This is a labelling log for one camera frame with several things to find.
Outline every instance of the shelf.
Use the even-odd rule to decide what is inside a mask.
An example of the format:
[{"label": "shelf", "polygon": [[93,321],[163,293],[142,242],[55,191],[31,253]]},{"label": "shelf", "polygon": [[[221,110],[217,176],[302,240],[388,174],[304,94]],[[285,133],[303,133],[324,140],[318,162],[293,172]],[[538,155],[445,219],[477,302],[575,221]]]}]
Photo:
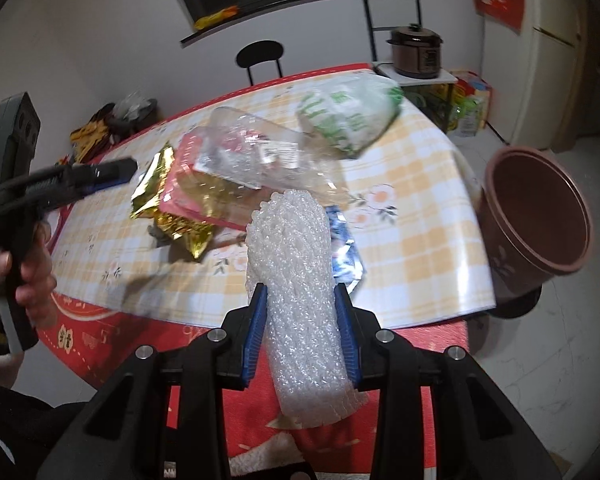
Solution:
[{"label": "shelf", "polygon": [[433,78],[433,79],[416,79],[414,77],[407,77],[407,76],[400,75],[394,70],[393,63],[378,63],[378,62],[376,62],[376,63],[374,63],[374,69],[380,75],[384,75],[385,77],[388,77],[389,79],[393,79],[401,87],[437,85],[437,84],[447,84],[448,85],[448,84],[455,83],[456,81],[458,81],[458,79],[455,76],[453,76],[452,74],[450,74],[443,68],[440,69],[440,74],[438,74],[438,77]]}]

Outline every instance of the yellow and white checkered tablecloth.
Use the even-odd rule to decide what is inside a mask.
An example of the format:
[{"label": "yellow and white checkered tablecloth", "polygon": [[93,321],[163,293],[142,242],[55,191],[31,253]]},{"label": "yellow and white checkered tablecloth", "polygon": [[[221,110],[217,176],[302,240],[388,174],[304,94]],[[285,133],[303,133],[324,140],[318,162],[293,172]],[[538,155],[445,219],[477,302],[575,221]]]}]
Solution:
[{"label": "yellow and white checkered tablecloth", "polygon": [[[300,130],[296,107],[318,81],[350,71],[282,80],[154,126],[108,153],[148,166],[167,140],[177,146],[214,108],[232,106]],[[352,295],[382,326],[399,328],[494,305],[491,275],[451,142],[404,100],[400,116],[357,160],[342,162],[350,190],[344,213],[366,275]],[[137,179],[77,203],[53,252],[58,292],[113,310],[219,326],[247,303],[246,248],[211,250],[199,264],[155,247],[151,220],[129,218]]]}]

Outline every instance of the brown plastic bucket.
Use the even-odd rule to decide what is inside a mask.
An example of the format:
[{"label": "brown plastic bucket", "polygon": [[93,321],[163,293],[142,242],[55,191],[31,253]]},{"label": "brown plastic bucket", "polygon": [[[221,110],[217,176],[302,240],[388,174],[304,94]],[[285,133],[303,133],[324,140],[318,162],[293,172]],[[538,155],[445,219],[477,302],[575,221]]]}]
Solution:
[{"label": "brown plastic bucket", "polygon": [[497,303],[579,270],[592,222],[576,185],[533,148],[503,148],[487,165],[478,222]]}]

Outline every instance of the metal pivot bolt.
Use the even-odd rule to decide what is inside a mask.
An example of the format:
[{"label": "metal pivot bolt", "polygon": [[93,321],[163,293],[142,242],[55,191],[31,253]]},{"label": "metal pivot bolt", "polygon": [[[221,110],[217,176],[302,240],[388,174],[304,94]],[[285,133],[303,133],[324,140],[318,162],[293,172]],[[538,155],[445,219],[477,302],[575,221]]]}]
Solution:
[{"label": "metal pivot bolt", "polygon": [[226,332],[221,328],[213,328],[206,333],[206,337],[209,339],[209,341],[217,343],[226,337]]},{"label": "metal pivot bolt", "polygon": [[454,361],[462,360],[466,356],[466,352],[461,346],[452,346],[446,352],[449,354],[449,357],[451,357]]},{"label": "metal pivot bolt", "polygon": [[138,359],[147,359],[154,353],[154,349],[149,345],[142,345],[136,348],[136,357]]},{"label": "metal pivot bolt", "polygon": [[376,339],[378,339],[378,341],[381,343],[390,343],[394,340],[394,337],[394,333],[385,328],[376,332]]}]

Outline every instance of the refrigerator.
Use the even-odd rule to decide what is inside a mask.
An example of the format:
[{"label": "refrigerator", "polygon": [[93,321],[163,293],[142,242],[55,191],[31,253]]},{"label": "refrigerator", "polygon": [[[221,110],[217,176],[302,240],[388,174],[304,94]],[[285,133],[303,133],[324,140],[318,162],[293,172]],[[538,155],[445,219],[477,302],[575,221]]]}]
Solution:
[{"label": "refrigerator", "polygon": [[578,55],[578,0],[525,0],[517,33],[485,17],[482,78],[493,87],[489,124],[507,143],[551,146]]}]

